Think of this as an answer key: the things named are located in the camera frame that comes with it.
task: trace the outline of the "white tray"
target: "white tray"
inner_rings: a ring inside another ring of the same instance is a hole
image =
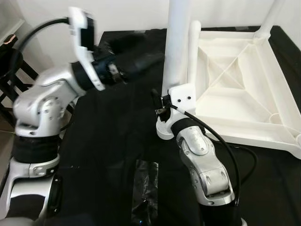
[[[201,32],[196,116],[227,142],[282,149],[301,159],[300,112],[268,38],[253,36]]]

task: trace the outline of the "black table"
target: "black table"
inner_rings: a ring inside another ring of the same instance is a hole
[[[258,27],[247,27],[255,31]],[[236,28],[210,30],[235,31]],[[129,32],[105,32],[103,41]],[[166,30],[147,31],[147,45],[137,51],[165,48]],[[271,46],[301,108],[301,53],[283,30],[274,26]],[[79,99],[75,122],[60,148],[63,176],[61,212],[47,225],[126,226],[131,217],[135,161],[159,162],[160,225],[199,226],[199,210],[189,172],[174,140],[156,135],[150,89],[161,90],[163,64],[137,82],[95,89]],[[301,161],[280,150],[251,147],[259,157],[254,175],[242,187],[240,209],[249,226],[301,225]],[[234,181],[231,160],[221,146],[216,152]],[[252,166],[247,153],[235,152],[246,174]]]

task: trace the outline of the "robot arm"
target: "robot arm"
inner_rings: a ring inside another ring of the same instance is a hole
[[[161,124],[156,124],[157,130],[161,131],[158,135],[163,139],[168,138],[168,134],[176,137],[180,158],[190,171],[205,225],[246,226],[236,205],[239,195],[234,193],[227,170],[215,155],[212,141],[205,136],[205,129],[185,114],[195,115],[194,84],[171,87],[164,97],[157,92],[153,94],[158,121],[166,125],[166,130],[162,130]]]
[[[42,72],[14,103],[16,136],[7,177],[0,186],[0,220],[26,217],[28,207],[23,200],[32,197],[40,206],[32,220],[59,211],[62,179],[55,174],[60,159],[57,150],[60,121],[69,103],[94,87],[101,91],[104,85],[131,81],[137,73],[164,60],[163,53],[146,54],[119,67],[114,46],[93,52],[94,22],[88,14],[71,8],[69,24],[79,61]],[[23,211],[15,212],[16,206]]]

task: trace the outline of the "white pole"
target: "white pole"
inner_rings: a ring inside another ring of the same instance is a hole
[[[275,23],[275,20],[282,8],[285,0],[274,0],[273,5],[269,9],[261,27],[255,32],[254,38],[269,38],[270,31]]]
[[[162,96],[186,80],[187,44],[192,0],[170,0]]]
[[[198,20],[191,22],[188,42],[187,83],[195,84],[198,69],[198,40],[201,32],[201,23]]]

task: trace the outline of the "black cable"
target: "black cable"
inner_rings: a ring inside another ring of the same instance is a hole
[[[235,169],[235,174],[236,174],[236,194],[235,194],[235,202],[234,203],[236,206],[238,206],[239,198],[240,198],[240,187],[241,187],[240,173],[239,173],[239,168],[238,168],[236,158],[235,158],[231,148],[229,147],[229,145],[224,141],[224,139],[217,132],[215,132],[211,127],[209,127],[206,123],[204,123],[203,121],[201,121],[194,115],[188,113],[187,111],[183,111],[182,109],[179,109],[177,106],[174,106],[174,105],[170,105],[169,107],[185,114],[186,116],[190,117],[191,119],[193,119],[194,121],[199,123],[201,126],[206,128],[209,132],[211,132],[226,147],[226,149],[233,161],[233,164],[234,164],[234,169]]]
[[[221,142],[219,141],[216,141],[216,140],[213,140],[211,138],[209,138],[212,142],[214,143],[217,143],[219,145],[221,145]],[[254,173],[256,167],[257,167],[257,163],[258,163],[258,157],[257,155],[255,154],[255,152],[253,152],[251,149],[247,148],[247,147],[244,147],[244,146],[239,146],[239,145],[230,145],[230,147],[232,149],[241,149],[241,150],[244,150],[244,151],[247,151],[252,157],[253,157],[253,166],[252,168],[250,169],[250,171],[241,179],[240,181],[240,185],[242,186],[250,177],[251,175]]]
[[[20,43],[19,47],[16,49],[17,51],[15,51],[14,54],[12,55],[12,58],[11,58],[11,61],[10,61],[9,79],[10,79],[10,82],[11,82],[10,88],[11,88],[11,97],[12,97],[13,102],[16,99],[15,92],[14,92],[14,90],[15,90],[16,63],[17,63],[17,60],[18,60],[20,54],[24,50],[24,48],[27,45],[28,41],[32,38],[32,36],[35,33],[37,33],[38,31],[42,30],[45,27],[48,27],[48,26],[51,26],[51,25],[54,25],[54,24],[60,24],[60,23],[68,24],[69,19],[68,18],[60,18],[60,19],[50,20],[48,22],[45,22],[45,23],[41,24],[40,26],[38,26],[33,31],[31,31],[28,35],[25,36],[25,38]]]

